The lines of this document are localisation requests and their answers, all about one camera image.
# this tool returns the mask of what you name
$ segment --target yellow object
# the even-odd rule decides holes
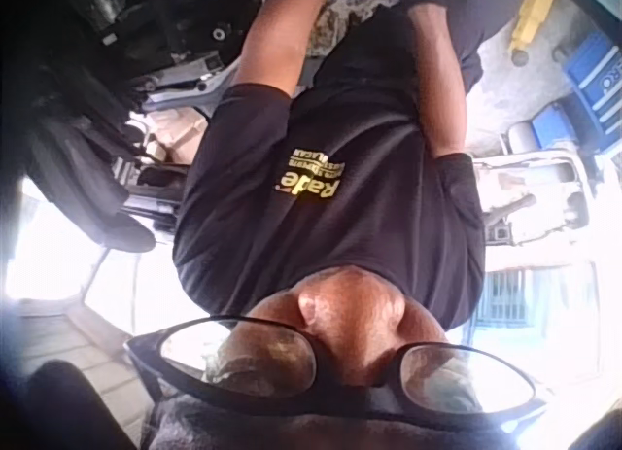
[[[518,24],[512,34],[509,46],[511,52],[524,50],[536,36],[537,30],[548,17],[553,0],[524,0],[519,13]]]

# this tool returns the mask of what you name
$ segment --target eyeglasses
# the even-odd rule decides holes
[[[320,342],[270,321],[211,317],[137,336],[125,347],[154,401],[172,386],[251,415],[318,414],[460,430],[533,416],[545,404],[535,383],[511,364],[446,343],[400,348],[381,383],[368,388],[340,384]]]

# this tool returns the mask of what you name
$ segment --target black eyeglass frame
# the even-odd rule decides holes
[[[252,397],[215,387],[188,375],[161,356],[161,346],[174,333],[207,322],[247,322],[291,330],[307,340],[315,355],[316,376],[304,392],[288,398]],[[512,369],[532,387],[532,399],[514,408],[494,413],[454,414],[429,410],[414,403],[401,384],[400,367],[410,350],[434,345],[438,348],[471,351],[488,356]],[[534,417],[544,411],[546,401],[539,387],[523,371],[490,353],[448,343],[412,343],[400,348],[387,367],[384,382],[377,387],[344,386],[336,381],[324,346],[311,335],[278,322],[241,316],[213,316],[136,336],[125,343],[129,357],[154,402],[164,396],[158,381],[218,408],[254,416],[292,417],[321,415],[338,418],[400,421],[440,431],[473,431],[500,426],[516,419]]]

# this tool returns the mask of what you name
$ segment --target yellow logo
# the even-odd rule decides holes
[[[281,178],[275,190],[292,195],[302,192],[317,194],[323,199],[333,197],[341,180],[337,180],[345,169],[344,163],[329,163],[322,152],[294,150],[288,162],[290,168],[304,171],[288,171]]]

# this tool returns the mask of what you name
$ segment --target sleeve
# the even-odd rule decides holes
[[[486,237],[471,157],[451,154],[438,158],[435,165],[445,195],[456,209],[466,241],[466,286],[451,322],[453,328],[466,322],[479,302],[486,272]]]
[[[291,99],[237,85],[209,123],[186,182],[173,260],[186,293],[213,312],[232,293],[270,186],[270,152],[287,132]]]

